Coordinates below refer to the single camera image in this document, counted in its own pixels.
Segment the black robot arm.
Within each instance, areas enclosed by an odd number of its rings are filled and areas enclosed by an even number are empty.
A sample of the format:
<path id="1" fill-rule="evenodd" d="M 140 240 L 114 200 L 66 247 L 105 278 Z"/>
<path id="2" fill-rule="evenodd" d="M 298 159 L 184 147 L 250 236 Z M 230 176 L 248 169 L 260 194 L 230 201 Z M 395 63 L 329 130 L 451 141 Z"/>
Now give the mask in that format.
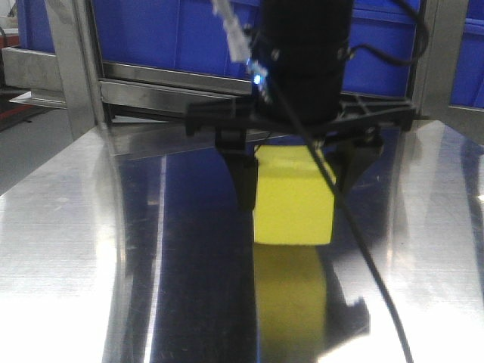
<path id="1" fill-rule="evenodd" d="M 335 146 L 330 166 L 336 187 L 347 193 L 381 155 L 380 127 L 405 126 L 415 114 L 406 99 L 363 101 L 342 96 L 346 62 L 357 49 L 349 43 L 351 1 L 264 1 L 256 32 L 248 41 L 248 68 L 260 82 L 248 96 L 191 104 L 188 135 L 209 126 L 224 157 L 244 210 L 256 205 L 260 158 L 246 152 L 250 129 L 300 135 Z"/>

